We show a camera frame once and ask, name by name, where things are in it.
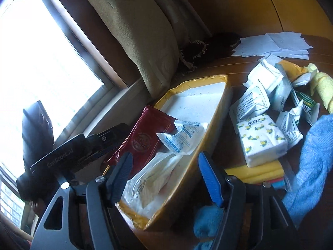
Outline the white printed plastic bag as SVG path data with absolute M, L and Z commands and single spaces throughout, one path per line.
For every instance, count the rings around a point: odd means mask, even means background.
M 151 218 L 157 210 L 153 202 L 157 200 L 160 190 L 168 183 L 181 159 L 182 155 L 158 152 L 142 170 L 127 181 L 121 199 L 135 213 Z

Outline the colourful cloth pack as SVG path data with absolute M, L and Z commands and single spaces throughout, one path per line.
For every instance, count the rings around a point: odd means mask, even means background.
M 270 184 L 276 190 L 289 191 L 295 177 L 290 164 L 282 159 L 249 168 L 242 165 L 225 170 L 228 175 L 236 176 L 244 183 L 252 185 Z

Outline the white mask packet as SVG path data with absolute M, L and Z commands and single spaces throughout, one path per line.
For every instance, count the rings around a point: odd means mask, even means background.
M 263 114 L 270 107 L 269 97 L 262 83 L 254 82 L 243 96 L 229 108 L 229 115 L 238 134 L 237 124 Z

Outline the blue towel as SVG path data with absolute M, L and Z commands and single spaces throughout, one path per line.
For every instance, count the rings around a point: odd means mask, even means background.
M 332 170 L 332 115 L 308 131 L 301 149 L 296 189 L 279 198 L 271 186 L 243 183 L 224 170 L 223 206 L 204 206 L 196 214 L 196 249 L 237 249 L 246 204 L 252 205 L 247 249 L 300 249 L 297 228 L 319 202 Z

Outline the green white sachet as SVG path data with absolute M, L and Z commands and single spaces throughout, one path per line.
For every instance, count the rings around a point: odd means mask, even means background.
M 310 96 L 300 91 L 292 91 L 294 99 L 303 101 L 302 116 L 310 126 L 318 120 L 320 104 L 316 103 Z

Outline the yellow towel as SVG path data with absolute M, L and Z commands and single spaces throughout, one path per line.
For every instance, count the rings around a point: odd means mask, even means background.
M 313 63 L 309 63 L 306 67 L 308 72 L 313 73 L 314 76 L 310 80 L 311 95 L 317 91 L 320 98 L 323 101 L 323 105 L 332 114 L 332 97 L 333 97 L 333 80 L 327 73 L 320 72 L 317 66 Z

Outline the red foil pouch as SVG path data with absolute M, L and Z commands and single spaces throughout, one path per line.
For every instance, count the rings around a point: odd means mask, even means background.
M 175 118 L 170 115 L 152 106 L 145 106 L 129 136 L 111 158 L 104 162 L 109 166 L 115 165 L 125 152 L 130 152 L 133 156 L 130 177 L 134 177 L 152 160 L 162 146 L 157 134 L 173 133 L 175 131 L 174 122 Z

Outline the white blue printed sachet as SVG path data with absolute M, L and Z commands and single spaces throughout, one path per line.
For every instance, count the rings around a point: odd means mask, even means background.
M 191 155 L 208 128 L 207 122 L 174 121 L 177 132 L 175 134 L 157 133 L 162 144 L 176 155 Z

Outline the white box with yellow tape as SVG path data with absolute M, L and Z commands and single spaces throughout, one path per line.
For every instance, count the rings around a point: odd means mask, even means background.
M 117 207 L 137 229 L 166 230 L 199 181 L 198 154 L 215 149 L 230 106 L 225 75 L 181 83 L 154 106 L 146 106 L 120 148 L 106 160 L 115 165 L 125 152 L 133 168 Z

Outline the white torn packet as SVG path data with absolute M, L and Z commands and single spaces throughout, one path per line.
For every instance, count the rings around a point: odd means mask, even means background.
M 269 97 L 273 110 L 282 111 L 287 98 L 292 91 L 292 85 L 282 65 L 271 65 L 266 59 L 250 71 L 247 81 L 243 83 L 249 88 L 255 81 L 259 81 Z

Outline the dark fringed cloth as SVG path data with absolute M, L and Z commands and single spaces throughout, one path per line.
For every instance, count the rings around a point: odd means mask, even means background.
M 218 58 L 228 57 L 239 43 L 240 36 L 229 32 L 214 34 L 203 41 L 190 42 L 179 51 L 178 71 L 186 75 Z

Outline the yellow foil packet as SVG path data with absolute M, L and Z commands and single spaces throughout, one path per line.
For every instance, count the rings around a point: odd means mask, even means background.
M 308 73 L 308 69 L 305 67 L 300 67 L 290 61 L 281 60 L 279 63 L 287 74 L 288 79 L 291 82 L 294 82 L 301 75 Z

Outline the stack of white papers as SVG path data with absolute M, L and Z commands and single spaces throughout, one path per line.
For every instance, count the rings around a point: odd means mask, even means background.
M 266 33 L 240 39 L 232 56 L 250 57 L 273 54 L 281 58 L 309 59 L 310 46 L 301 33 L 280 32 Z

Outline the tan patterned curtain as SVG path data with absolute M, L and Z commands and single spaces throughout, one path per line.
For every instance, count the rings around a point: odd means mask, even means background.
M 188 0 L 87 0 L 138 67 L 153 98 L 169 88 L 179 50 L 211 34 Z

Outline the window frame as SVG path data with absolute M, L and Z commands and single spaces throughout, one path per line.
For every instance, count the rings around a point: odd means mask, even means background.
M 34 215 L 16 184 L 25 171 L 23 110 L 41 102 L 59 145 L 121 90 L 84 40 L 59 0 L 1 0 L 1 212 L 27 232 Z

